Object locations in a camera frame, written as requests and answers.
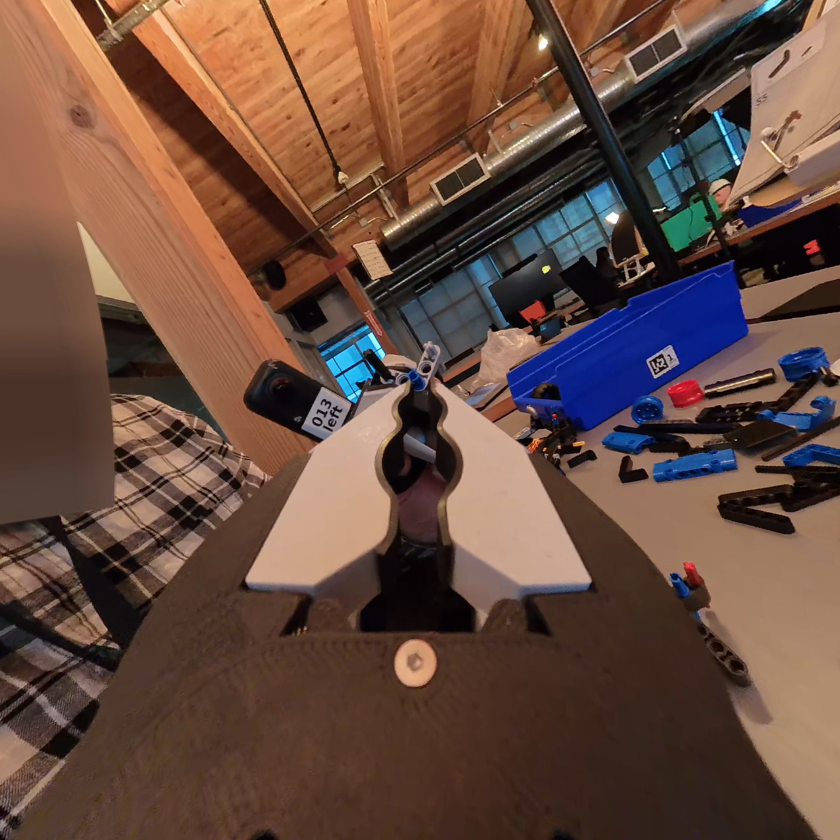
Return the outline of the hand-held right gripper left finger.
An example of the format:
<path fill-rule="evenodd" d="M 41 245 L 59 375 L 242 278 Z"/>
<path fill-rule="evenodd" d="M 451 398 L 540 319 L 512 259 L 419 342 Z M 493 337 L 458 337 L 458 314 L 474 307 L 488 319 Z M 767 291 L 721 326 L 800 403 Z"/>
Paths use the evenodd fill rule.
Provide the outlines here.
<path fill-rule="evenodd" d="M 261 594 L 336 602 L 348 626 L 381 592 L 379 560 L 397 534 L 397 500 L 385 476 L 388 445 L 403 455 L 401 406 L 412 388 L 399 385 L 318 444 L 245 576 Z"/>

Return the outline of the grey beam brick assembly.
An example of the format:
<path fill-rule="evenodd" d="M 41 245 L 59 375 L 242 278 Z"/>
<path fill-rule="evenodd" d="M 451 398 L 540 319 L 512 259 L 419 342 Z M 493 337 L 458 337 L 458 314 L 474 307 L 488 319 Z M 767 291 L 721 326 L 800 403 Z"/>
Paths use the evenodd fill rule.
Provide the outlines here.
<path fill-rule="evenodd" d="M 366 350 L 363 352 L 363 361 L 371 368 L 373 375 L 362 383 L 362 396 L 379 396 L 385 390 L 404 385 L 413 393 L 429 394 L 433 390 L 432 380 L 438 374 L 440 348 L 426 342 L 417 362 L 399 353 L 379 356 L 372 350 Z"/>

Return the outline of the grey desk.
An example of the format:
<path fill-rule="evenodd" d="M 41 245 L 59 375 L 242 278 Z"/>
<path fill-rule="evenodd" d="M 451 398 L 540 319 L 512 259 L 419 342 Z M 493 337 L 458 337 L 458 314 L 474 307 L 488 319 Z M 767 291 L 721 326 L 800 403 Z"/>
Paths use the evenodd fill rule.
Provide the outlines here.
<path fill-rule="evenodd" d="M 838 513 L 811 536 L 727 524 L 688 482 L 619 490 L 531 458 L 594 589 L 535 597 L 554 659 L 523 699 L 550 763 L 524 793 L 561 797 L 563 838 L 838 838 Z M 706 624 L 742 659 L 732 684 L 669 581 L 695 564 Z"/>

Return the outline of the blue-lit paned window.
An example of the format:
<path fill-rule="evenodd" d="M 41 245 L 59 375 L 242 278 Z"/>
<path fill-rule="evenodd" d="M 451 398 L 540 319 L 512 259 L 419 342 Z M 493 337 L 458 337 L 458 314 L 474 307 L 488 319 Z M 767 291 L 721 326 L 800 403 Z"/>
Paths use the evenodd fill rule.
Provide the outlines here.
<path fill-rule="evenodd" d="M 372 368 L 365 362 L 363 352 L 372 350 L 381 359 L 384 356 L 381 343 L 372 332 L 357 331 L 319 345 L 318 351 L 329 372 L 339 384 L 340 390 L 352 402 L 361 395 L 359 383 L 372 378 Z"/>

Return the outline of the white hanging paper sheet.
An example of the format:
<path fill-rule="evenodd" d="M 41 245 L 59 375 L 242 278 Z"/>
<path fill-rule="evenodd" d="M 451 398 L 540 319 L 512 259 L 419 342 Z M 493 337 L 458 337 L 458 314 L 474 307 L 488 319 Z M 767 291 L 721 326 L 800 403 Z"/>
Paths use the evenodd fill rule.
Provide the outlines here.
<path fill-rule="evenodd" d="M 371 280 L 382 280 L 393 276 L 393 269 L 374 239 L 355 243 L 352 245 L 352 250 Z"/>

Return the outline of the white plastic bag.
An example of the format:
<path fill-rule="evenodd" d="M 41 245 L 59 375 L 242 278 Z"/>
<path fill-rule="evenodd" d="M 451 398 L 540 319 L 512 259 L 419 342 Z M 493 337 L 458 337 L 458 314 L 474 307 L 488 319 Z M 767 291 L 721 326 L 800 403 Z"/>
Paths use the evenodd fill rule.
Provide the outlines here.
<path fill-rule="evenodd" d="M 505 382 L 512 368 L 530 359 L 540 350 L 540 341 L 524 329 L 488 331 L 480 352 L 475 385 L 479 387 Z"/>

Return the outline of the wooden pillar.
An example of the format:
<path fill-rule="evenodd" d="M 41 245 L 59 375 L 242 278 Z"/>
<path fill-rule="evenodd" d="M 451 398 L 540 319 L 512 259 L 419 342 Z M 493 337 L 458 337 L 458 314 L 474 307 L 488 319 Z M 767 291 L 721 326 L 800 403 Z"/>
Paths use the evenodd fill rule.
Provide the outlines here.
<path fill-rule="evenodd" d="M 72 3 L 16 5 L 81 224 L 234 446 L 274 474 L 309 444 L 243 394 L 262 361 L 295 361 L 288 343 Z"/>

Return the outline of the pendant light bulb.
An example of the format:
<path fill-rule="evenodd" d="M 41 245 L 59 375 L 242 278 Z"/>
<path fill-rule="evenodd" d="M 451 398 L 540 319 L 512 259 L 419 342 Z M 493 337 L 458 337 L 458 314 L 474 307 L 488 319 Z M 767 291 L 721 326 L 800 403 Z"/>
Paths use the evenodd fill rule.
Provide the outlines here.
<path fill-rule="evenodd" d="M 322 125 L 321 125 L 321 122 L 319 120 L 319 116 L 316 113 L 316 110 L 315 110 L 315 108 L 312 104 L 312 100 L 310 99 L 308 91 L 305 88 L 305 85 L 302 81 L 302 78 L 301 78 L 300 73 L 298 71 L 298 67 L 295 64 L 295 60 L 293 59 L 293 57 L 291 55 L 291 51 L 289 50 L 289 48 L 287 46 L 287 42 L 284 39 L 284 37 L 283 37 L 283 35 L 280 31 L 280 27 L 278 25 L 277 19 L 276 19 L 275 15 L 273 14 L 273 11 L 271 9 L 270 2 L 269 1 L 258 1 L 258 4 L 259 4 L 259 6 L 262 10 L 263 15 L 266 18 L 267 24 L 268 24 L 268 26 L 271 30 L 271 33 L 274 36 L 274 39 L 275 39 L 275 41 L 277 42 L 277 44 L 280 48 L 280 51 L 281 51 L 281 53 L 284 57 L 284 60 L 287 63 L 287 67 L 289 69 L 291 77 L 295 82 L 295 85 L 296 85 L 296 87 L 297 87 L 297 89 L 298 89 L 298 91 L 301 95 L 301 98 L 304 102 L 304 105 L 306 106 L 306 109 L 307 109 L 307 111 L 309 113 L 309 116 L 312 120 L 314 128 L 315 128 L 315 130 L 316 130 L 316 132 L 317 132 L 317 134 L 320 138 L 320 141 L 322 143 L 323 149 L 325 150 L 325 152 L 326 152 L 326 154 L 329 158 L 329 162 L 330 162 L 331 167 L 332 167 L 332 173 L 333 173 L 334 179 L 335 179 L 336 183 L 338 183 L 340 186 L 345 186 L 346 182 L 347 182 L 346 177 L 345 177 L 346 174 L 343 172 L 337 158 L 335 157 L 335 154 L 334 154 L 333 149 L 330 145 L 330 142 L 327 139 L 327 135 L 326 135 L 326 133 L 325 133 L 325 131 L 324 131 Z"/>

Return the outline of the white vent grille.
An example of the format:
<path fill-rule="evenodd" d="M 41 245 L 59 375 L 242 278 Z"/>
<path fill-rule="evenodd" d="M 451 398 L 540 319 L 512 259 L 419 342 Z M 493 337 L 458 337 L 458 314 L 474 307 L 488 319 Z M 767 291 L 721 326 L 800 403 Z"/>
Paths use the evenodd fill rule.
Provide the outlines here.
<path fill-rule="evenodd" d="M 643 43 L 625 56 L 625 63 L 633 83 L 646 79 L 665 67 L 672 60 L 687 52 L 687 42 L 683 29 L 671 25 L 663 29 L 656 37 Z"/>
<path fill-rule="evenodd" d="M 446 206 L 488 181 L 490 174 L 484 159 L 475 153 L 456 167 L 430 182 L 430 189 L 440 205 Z"/>

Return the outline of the thin black axle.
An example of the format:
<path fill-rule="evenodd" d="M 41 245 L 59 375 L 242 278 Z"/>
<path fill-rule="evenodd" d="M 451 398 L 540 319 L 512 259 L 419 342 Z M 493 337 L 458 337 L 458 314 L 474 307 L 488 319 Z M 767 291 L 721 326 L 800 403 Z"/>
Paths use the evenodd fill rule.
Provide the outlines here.
<path fill-rule="evenodd" d="M 781 457 L 792 450 L 801 448 L 804 445 L 809 444 L 811 441 L 832 432 L 834 429 L 839 428 L 839 417 L 832 419 L 824 423 L 823 425 L 816 427 L 812 430 L 807 432 L 803 432 L 798 434 L 788 440 L 783 441 L 782 444 L 773 447 L 772 449 L 766 451 L 764 454 L 761 455 L 761 459 L 763 462 L 769 462 L 773 459 Z"/>

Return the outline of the white book stand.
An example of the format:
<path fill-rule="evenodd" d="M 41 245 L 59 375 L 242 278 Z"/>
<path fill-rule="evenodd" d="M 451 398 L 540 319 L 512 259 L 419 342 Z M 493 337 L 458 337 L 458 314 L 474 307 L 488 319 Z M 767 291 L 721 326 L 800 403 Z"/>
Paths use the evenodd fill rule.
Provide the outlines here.
<path fill-rule="evenodd" d="M 793 108 L 748 145 L 728 205 L 779 207 L 838 183 L 838 128 L 812 132 L 809 115 Z"/>

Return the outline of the large paned window wall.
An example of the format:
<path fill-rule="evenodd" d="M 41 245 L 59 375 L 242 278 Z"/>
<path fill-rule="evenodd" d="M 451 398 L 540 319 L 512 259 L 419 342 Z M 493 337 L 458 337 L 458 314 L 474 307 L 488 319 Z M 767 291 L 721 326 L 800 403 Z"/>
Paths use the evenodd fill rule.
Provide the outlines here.
<path fill-rule="evenodd" d="M 434 341 L 454 356 L 476 347 L 490 327 L 508 321 L 490 294 L 490 286 L 523 259 L 548 250 L 562 267 L 580 257 L 592 264 L 601 248 L 609 248 L 618 215 L 625 209 L 613 181 L 579 191 L 535 223 L 498 238 L 484 254 L 450 272 L 401 306 L 422 342 Z"/>

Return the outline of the black wall screen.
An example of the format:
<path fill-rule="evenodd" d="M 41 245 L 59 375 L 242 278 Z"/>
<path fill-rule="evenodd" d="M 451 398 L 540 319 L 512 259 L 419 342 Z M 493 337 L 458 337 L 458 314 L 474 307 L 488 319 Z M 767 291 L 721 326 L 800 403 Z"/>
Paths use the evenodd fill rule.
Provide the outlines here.
<path fill-rule="evenodd" d="M 507 324 L 524 329 L 529 322 L 522 316 L 523 310 L 541 302 L 550 312 L 555 297 L 566 289 L 561 263 L 554 251 L 547 248 L 517 263 L 489 286 L 489 293 Z"/>

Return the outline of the silver air duct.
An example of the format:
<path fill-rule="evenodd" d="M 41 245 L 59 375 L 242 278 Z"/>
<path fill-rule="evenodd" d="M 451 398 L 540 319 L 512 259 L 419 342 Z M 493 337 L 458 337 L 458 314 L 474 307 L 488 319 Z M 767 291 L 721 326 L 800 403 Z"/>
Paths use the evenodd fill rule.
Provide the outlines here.
<path fill-rule="evenodd" d="M 781 2 L 728 1 L 718 2 L 707 14 L 682 25 L 672 24 L 669 29 L 675 31 L 681 47 L 673 55 L 661 60 L 654 69 L 640 77 L 635 75 L 629 58 L 624 58 L 614 72 L 594 85 L 604 110 L 611 112 L 625 102 L 666 79 L 685 63 L 700 56 L 720 39 L 750 24 L 753 20 L 769 13 Z M 488 155 L 482 160 L 487 178 L 470 187 L 464 197 L 472 196 L 480 187 L 489 186 L 506 180 L 512 173 L 534 161 L 546 151 L 558 147 L 583 130 L 583 117 L 572 100 L 537 123 L 528 132 L 518 137 L 501 151 Z M 384 225 L 381 230 L 383 243 L 396 248 L 435 225 L 440 219 L 454 212 L 456 202 L 444 205 L 432 193 L 397 218 Z"/>

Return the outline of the black steel post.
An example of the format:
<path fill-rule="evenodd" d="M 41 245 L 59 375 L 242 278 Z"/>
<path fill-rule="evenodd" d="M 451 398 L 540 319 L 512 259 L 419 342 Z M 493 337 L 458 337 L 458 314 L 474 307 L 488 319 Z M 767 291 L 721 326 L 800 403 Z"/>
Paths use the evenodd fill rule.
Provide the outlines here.
<path fill-rule="evenodd" d="M 567 28 L 551 1 L 528 1 L 532 15 L 549 38 L 549 48 L 583 121 L 600 146 L 612 180 L 630 213 L 647 251 L 663 282 L 678 280 L 683 271 L 669 245 L 644 189 L 637 179 L 613 124 L 590 81 L 582 59 Z"/>

